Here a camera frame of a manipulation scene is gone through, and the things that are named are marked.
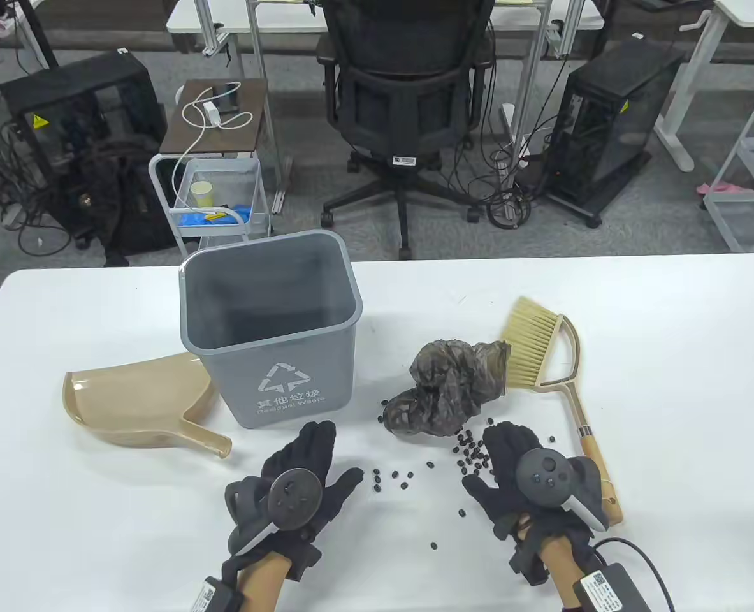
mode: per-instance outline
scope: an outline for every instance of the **white charger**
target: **white charger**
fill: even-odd
[[[217,108],[212,100],[204,102],[204,111],[207,113],[207,119],[210,120],[210,124],[216,128],[221,128],[221,113],[219,113],[219,108]]]

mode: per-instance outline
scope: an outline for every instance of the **gray carpet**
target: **gray carpet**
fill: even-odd
[[[86,55],[88,53],[58,53],[60,63]],[[138,56],[149,68],[160,99],[168,105],[182,79],[228,73],[225,58],[206,61],[198,55],[174,53],[140,53]],[[0,58],[0,82],[21,74],[12,50],[0,50]],[[21,59],[27,68],[34,67],[32,58],[24,55]],[[345,172],[345,159],[350,149],[325,122],[322,71],[313,58],[270,55],[266,61],[273,84],[274,115],[281,147],[296,160],[284,213],[275,220],[275,229],[278,233],[287,233],[315,228],[319,226],[324,200],[361,186],[371,180],[371,176],[365,170],[359,175]],[[249,58],[245,58],[245,64],[247,73],[254,73]],[[548,63],[540,71],[541,96],[548,92],[558,67],[557,63]],[[492,227],[487,219],[479,224],[467,224],[464,210],[446,202],[424,201],[409,209],[414,257],[622,256],[726,251],[708,214],[698,207],[695,187],[712,180],[753,108],[754,67],[715,66],[713,69],[714,78],[709,82],[718,82],[723,88],[736,91],[705,92],[695,99],[682,134],[683,141],[698,160],[692,174],[679,172],[652,137],[649,149],[655,155],[653,160],[606,210],[604,224],[596,230],[587,229],[583,222],[548,203],[536,204],[531,219],[520,229],[505,231]],[[519,71],[518,61],[500,62],[496,106],[514,99]],[[555,114],[560,104],[558,93],[549,102],[544,117]],[[529,125],[534,119],[530,117]],[[486,142],[490,151],[489,137]],[[271,164],[266,163],[271,159],[267,149],[264,143],[262,158],[269,167],[265,178],[267,191],[270,191],[273,177]],[[452,152],[444,152],[444,158],[443,172],[447,175]],[[478,152],[473,152],[471,163],[479,171]],[[470,170],[461,166],[460,175],[469,177]],[[481,189],[476,189],[476,193],[481,194]],[[371,206],[371,202],[348,207],[340,210],[335,220],[335,229],[345,239],[351,259],[396,258],[399,226],[393,201],[378,207]],[[61,239],[59,233],[49,230],[29,230],[24,235],[27,248],[32,250],[48,251]],[[132,265],[175,265],[180,260],[176,250],[129,259]],[[103,260],[98,245],[93,245],[89,251],[77,251],[71,246],[44,258],[26,256],[17,247],[16,235],[0,227],[0,285],[8,274],[21,268],[96,267],[101,266]]]

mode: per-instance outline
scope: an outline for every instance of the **dustpan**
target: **dustpan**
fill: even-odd
[[[232,440],[194,421],[216,396],[201,360],[191,353],[127,365],[68,372],[62,402],[68,416],[121,446],[190,446],[225,458]]]

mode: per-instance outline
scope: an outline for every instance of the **warning sticker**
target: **warning sticker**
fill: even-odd
[[[394,159],[391,163],[394,166],[415,166],[417,165],[417,158],[405,157],[403,155],[394,155]]]
[[[39,130],[39,128],[44,128],[45,126],[50,125],[50,123],[48,123],[48,119],[42,119],[42,117],[34,113],[34,120],[32,122],[32,125],[34,126],[35,130]]]
[[[210,583],[204,583],[201,586],[201,592],[198,594],[196,603],[190,608],[190,612],[206,612],[207,607],[210,605],[210,601],[215,594],[215,586]]]
[[[581,579],[581,586],[589,595],[593,606],[598,612],[618,612],[623,604],[606,580],[606,576],[598,570]]]

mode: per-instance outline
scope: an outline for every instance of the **crumpled plastic bag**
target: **crumpled plastic bag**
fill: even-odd
[[[382,422],[394,434],[453,436],[507,387],[509,344],[470,346],[436,340],[423,346],[409,371],[417,386],[391,399]]]

